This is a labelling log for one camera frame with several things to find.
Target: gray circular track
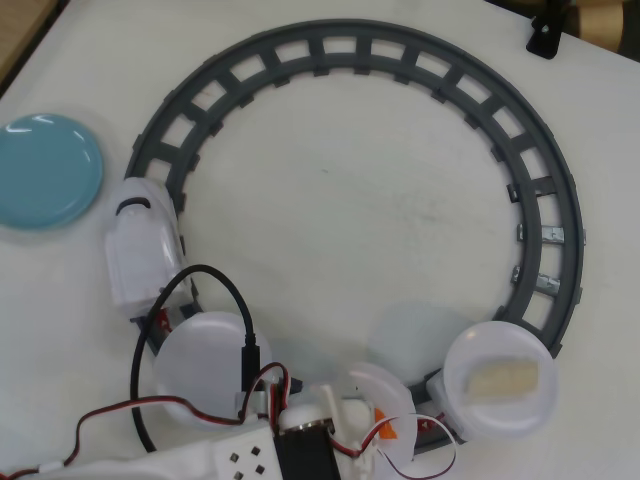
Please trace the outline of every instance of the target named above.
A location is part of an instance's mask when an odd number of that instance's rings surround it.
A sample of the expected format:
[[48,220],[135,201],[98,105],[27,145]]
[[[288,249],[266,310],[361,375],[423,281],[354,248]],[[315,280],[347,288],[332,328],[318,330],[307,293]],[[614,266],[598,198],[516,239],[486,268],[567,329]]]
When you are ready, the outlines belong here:
[[[353,53],[326,53],[324,39],[355,38]],[[394,42],[404,48],[401,59],[372,54],[372,42]],[[308,56],[281,62],[276,48],[292,42],[306,42]],[[424,52],[450,65],[444,76],[438,76],[416,65]],[[231,72],[237,65],[258,56],[264,70],[239,81]],[[183,187],[187,176],[199,160],[198,151],[209,136],[223,127],[224,117],[237,107],[244,108],[260,89],[280,87],[304,72],[327,75],[335,68],[350,68],[355,74],[367,75],[372,70],[390,73],[396,82],[414,82],[427,87],[439,102],[451,102],[465,115],[473,129],[481,129],[492,143],[496,161],[507,166],[512,183],[507,186],[509,198],[519,203],[522,212],[523,255],[513,293],[506,305],[497,309],[494,319],[520,325],[534,333],[555,357],[560,341],[579,302],[584,250],[584,231],[573,177],[553,135],[531,105],[520,93],[478,59],[463,50],[418,30],[368,20],[321,20],[298,23],[270,30],[240,42],[211,57],[184,80],[164,100],[144,132],[134,144],[126,176],[143,177],[152,160],[166,162],[170,171],[166,187],[176,212],[183,211],[186,196]],[[457,88],[463,76],[469,76],[490,92],[482,103]],[[208,110],[194,103],[193,98],[212,81],[217,81],[225,94]],[[500,109],[508,109],[524,129],[511,138],[494,118]],[[194,122],[182,145],[163,143],[161,139],[174,120],[183,115]],[[532,179],[522,153],[536,148],[542,157],[548,177]],[[538,288],[542,249],[542,225],[537,198],[555,195],[564,230],[562,272],[559,288],[553,295],[553,307],[542,328],[523,320],[534,291]]]

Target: white plastic disc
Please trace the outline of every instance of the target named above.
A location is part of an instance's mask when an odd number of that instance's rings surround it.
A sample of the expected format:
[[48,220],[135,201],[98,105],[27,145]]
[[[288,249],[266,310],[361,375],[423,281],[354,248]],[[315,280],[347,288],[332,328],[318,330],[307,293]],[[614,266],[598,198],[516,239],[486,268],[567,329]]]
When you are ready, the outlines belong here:
[[[271,348],[256,328],[260,364],[271,363]],[[177,395],[197,409],[237,418],[235,395],[241,390],[241,348],[245,328],[242,318],[227,312],[194,315],[171,332],[153,364],[160,395]],[[197,419],[180,405],[166,405],[169,414],[188,426],[218,428]]]
[[[507,401],[470,402],[466,389],[473,369],[505,359],[536,361],[536,390]],[[444,386],[462,426],[474,436],[496,439],[524,437],[541,427],[558,396],[558,376],[549,351],[533,334],[507,322],[479,323],[460,334],[445,359]]]

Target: white table surface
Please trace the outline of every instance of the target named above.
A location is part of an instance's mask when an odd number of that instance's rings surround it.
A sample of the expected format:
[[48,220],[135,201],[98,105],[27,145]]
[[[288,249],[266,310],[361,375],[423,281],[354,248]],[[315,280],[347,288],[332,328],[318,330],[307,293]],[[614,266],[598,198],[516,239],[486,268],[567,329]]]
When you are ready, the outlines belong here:
[[[541,60],[524,49],[528,20],[478,0],[71,2],[0,101],[0,124],[71,116],[98,136],[106,175],[69,227],[0,231],[1,468],[66,456],[83,413],[128,396],[137,331],[111,304],[102,207],[162,99],[254,33],[340,17],[415,27],[480,58],[540,113],[578,185],[589,243],[557,411],[525,440],[464,445],[447,478],[637,476],[640,64],[571,37]],[[337,74],[258,95],[225,125],[187,184],[188,260],[238,284],[295,374],[373,358],[415,379],[508,297],[518,210],[506,174],[451,109],[387,79]],[[544,273],[557,253],[545,250]],[[220,287],[198,285],[205,308],[232,308]],[[536,299],[532,323],[545,308]],[[150,360],[142,393],[153,391]],[[161,409],[146,418],[160,447],[198,437]],[[114,414],[88,425],[79,462],[142,453],[129,414]],[[449,454],[415,468],[435,471]]]

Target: orange part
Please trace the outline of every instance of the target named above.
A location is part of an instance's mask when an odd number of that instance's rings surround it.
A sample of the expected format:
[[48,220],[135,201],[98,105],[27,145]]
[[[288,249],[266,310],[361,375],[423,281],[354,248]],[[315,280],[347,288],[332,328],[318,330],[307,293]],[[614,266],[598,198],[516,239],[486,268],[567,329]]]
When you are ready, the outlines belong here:
[[[375,409],[375,417],[376,417],[376,423],[378,423],[380,420],[386,418],[384,412],[382,410],[378,410],[377,408]],[[393,429],[393,426],[391,425],[391,422],[385,424],[380,429],[380,432],[378,432],[378,433],[379,433],[380,438],[382,440],[397,440],[398,439],[398,434]]]

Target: plastic lid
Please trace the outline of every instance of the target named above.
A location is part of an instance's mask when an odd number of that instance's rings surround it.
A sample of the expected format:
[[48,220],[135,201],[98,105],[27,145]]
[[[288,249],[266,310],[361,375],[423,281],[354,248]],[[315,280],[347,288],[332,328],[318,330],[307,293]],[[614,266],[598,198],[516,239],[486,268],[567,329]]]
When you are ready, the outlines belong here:
[[36,230],[68,223],[101,182],[100,150],[79,123],[40,114],[0,129],[0,223]]
[[[537,389],[500,402],[469,402],[471,372],[483,363],[526,359],[538,363]],[[555,363],[532,333],[507,322],[485,322],[465,330],[453,342],[444,362],[444,387],[462,426],[478,436],[518,438],[541,427],[553,413],[558,396]]]
[[[236,393],[241,391],[244,323],[233,313],[199,313],[178,325],[163,342],[153,364],[160,395],[186,398],[196,408],[218,417],[237,418]],[[271,349],[256,328],[260,364],[271,362]],[[166,405],[178,422],[215,430],[179,405]]]

